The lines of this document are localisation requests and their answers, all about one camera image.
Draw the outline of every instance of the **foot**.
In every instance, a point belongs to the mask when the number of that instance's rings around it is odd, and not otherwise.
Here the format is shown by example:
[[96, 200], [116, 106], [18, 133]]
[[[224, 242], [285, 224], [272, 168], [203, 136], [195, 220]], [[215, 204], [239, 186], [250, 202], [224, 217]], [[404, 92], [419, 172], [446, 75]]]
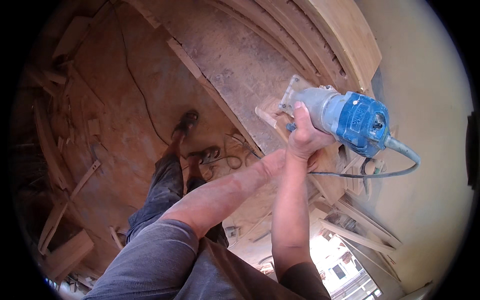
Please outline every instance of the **foot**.
[[198, 111], [190, 109], [182, 115], [180, 123], [175, 126], [172, 132], [172, 140], [187, 136], [190, 129], [198, 123]]
[[191, 152], [187, 156], [189, 164], [208, 164], [220, 156], [220, 147], [210, 146], [203, 151]]

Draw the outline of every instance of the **workshop floor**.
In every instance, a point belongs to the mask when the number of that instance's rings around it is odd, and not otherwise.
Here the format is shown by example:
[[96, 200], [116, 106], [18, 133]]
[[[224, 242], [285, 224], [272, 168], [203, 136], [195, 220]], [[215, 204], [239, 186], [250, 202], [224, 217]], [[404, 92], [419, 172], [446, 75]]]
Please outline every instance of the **workshop floor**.
[[[183, 156], [210, 145], [220, 146], [224, 156], [225, 143], [229, 156], [241, 158], [242, 168], [256, 161], [248, 150], [225, 136], [235, 132], [234, 126], [168, 47], [169, 38], [165, 29], [154, 29], [131, 6], [121, 5], [117, 15], [111, 11], [89, 33], [74, 58], [74, 68], [87, 85], [82, 80], [73, 80], [64, 98], [67, 102], [52, 105], [54, 135], [67, 139], [69, 127], [74, 130], [74, 144], [68, 143], [62, 151], [74, 180], [78, 182], [95, 156], [102, 162], [66, 213], [87, 230], [95, 243], [80, 269], [86, 267], [102, 273], [119, 252], [108, 227], [128, 229], [127, 218], [142, 207], [154, 164], [170, 143], [172, 130], [183, 112], [194, 108], [200, 113], [197, 128], [182, 147]], [[98, 137], [89, 136], [86, 123], [91, 119], [99, 119]], [[231, 159], [230, 165], [236, 167], [239, 162]], [[202, 171], [207, 179], [233, 172], [225, 159], [203, 166]], [[240, 234], [248, 231], [268, 214], [274, 196], [274, 186], [265, 186], [229, 217], [224, 226], [240, 227]], [[251, 233], [249, 240], [269, 230], [269, 218], [264, 226]], [[245, 239], [232, 251], [251, 264], [270, 255], [269, 237], [258, 241], [254, 248], [246, 246], [249, 240]]]

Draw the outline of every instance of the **leg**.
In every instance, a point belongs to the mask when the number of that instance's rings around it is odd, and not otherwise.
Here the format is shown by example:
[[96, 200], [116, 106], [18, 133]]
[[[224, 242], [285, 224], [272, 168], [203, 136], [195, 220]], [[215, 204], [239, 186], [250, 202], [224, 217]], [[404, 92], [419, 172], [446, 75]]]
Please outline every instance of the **leg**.
[[162, 158], [155, 163], [155, 173], [147, 199], [143, 207], [128, 218], [130, 229], [127, 232], [126, 243], [130, 242], [143, 228], [157, 221], [166, 210], [182, 198], [180, 145], [197, 118], [198, 114], [192, 112], [184, 114], [172, 134], [172, 143], [165, 150]]
[[[194, 189], [206, 183], [199, 168], [201, 160], [202, 157], [200, 154], [190, 155], [187, 158], [189, 168], [189, 174], [187, 179], [187, 193], [190, 193]], [[219, 243], [220, 245], [228, 248], [228, 239], [227, 235], [225, 234], [225, 230], [223, 229], [222, 223], [219, 223], [210, 228], [210, 230], [205, 234], [205, 237], [209, 238], [213, 242]]]

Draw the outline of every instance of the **white wall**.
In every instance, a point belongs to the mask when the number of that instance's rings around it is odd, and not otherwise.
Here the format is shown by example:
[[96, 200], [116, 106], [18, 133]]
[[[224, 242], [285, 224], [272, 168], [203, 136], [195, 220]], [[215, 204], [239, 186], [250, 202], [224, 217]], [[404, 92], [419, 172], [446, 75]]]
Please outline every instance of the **white wall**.
[[[390, 257], [410, 293], [438, 283], [459, 246], [473, 192], [465, 133], [472, 111], [465, 70], [445, 28], [422, 0], [358, 0], [383, 59], [384, 103], [398, 138], [422, 158], [413, 174], [376, 182], [368, 213], [403, 242]], [[385, 154], [388, 171], [411, 165]]]

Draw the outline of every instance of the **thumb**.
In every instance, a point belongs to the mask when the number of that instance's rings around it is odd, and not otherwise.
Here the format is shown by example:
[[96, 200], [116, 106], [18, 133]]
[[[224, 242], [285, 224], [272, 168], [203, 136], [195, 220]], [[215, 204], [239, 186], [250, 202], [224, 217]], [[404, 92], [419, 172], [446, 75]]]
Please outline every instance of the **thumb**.
[[295, 102], [293, 117], [295, 117], [295, 125], [297, 125], [297, 128], [308, 128], [313, 126], [312, 120], [310, 119], [310, 113], [308, 113], [305, 103], [301, 101]]

